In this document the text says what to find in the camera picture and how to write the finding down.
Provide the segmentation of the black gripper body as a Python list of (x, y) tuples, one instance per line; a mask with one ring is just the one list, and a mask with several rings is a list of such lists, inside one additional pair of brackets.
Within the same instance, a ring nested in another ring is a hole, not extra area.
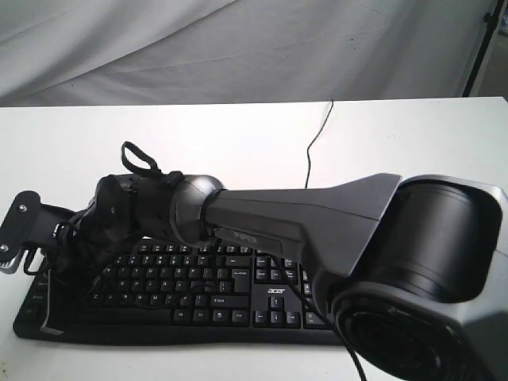
[(47, 249), (48, 288), (53, 294), (83, 294), (118, 256), (139, 241), (130, 210), (53, 210)]

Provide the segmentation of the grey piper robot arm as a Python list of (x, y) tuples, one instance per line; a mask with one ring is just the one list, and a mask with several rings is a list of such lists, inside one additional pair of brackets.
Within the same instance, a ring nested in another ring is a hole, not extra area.
[(321, 189), (226, 190), (123, 160), (56, 225), (49, 286), (89, 289), (143, 237), (229, 241), (301, 264), (310, 308), (346, 348), (404, 380), (507, 377), (507, 196), (443, 175), (380, 173)]

